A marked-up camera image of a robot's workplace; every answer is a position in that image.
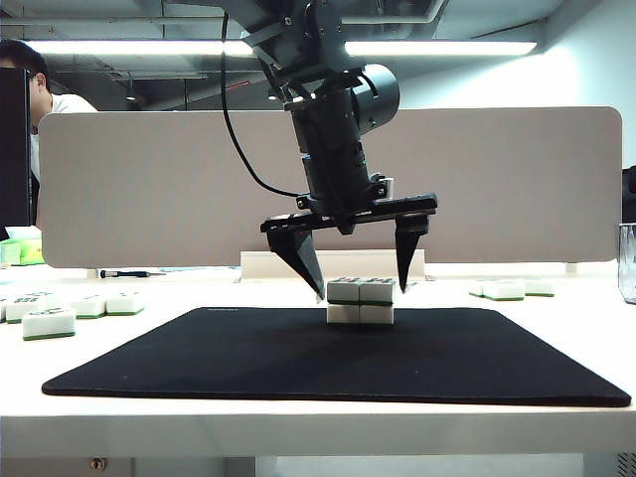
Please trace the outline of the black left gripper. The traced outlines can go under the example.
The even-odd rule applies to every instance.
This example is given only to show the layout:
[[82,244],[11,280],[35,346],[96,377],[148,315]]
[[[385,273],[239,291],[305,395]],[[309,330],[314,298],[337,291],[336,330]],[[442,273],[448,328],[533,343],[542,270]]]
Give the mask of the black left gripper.
[[405,293],[419,238],[428,233],[428,216],[436,213],[436,196],[388,200],[386,178],[368,174],[361,152],[333,160],[306,154],[302,163],[309,192],[297,200],[308,210],[269,218],[260,225],[260,230],[267,233],[270,250],[323,299],[325,285],[312,232],[337,229],[346,236],[358,224],[396,220],[397,277]]

